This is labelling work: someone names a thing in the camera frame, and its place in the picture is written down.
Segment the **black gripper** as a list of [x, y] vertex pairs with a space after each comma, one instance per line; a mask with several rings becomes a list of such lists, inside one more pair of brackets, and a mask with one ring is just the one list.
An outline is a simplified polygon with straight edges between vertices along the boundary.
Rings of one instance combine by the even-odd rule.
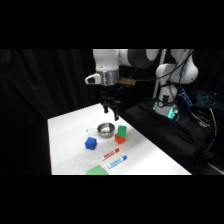
[[108, 113], [108, 107], [114, 107], [115, 121], [119, 119], [119, 100], [118, 86], [101, 86], [100, 87], [100, 103], [103, 105], [104, 113]]

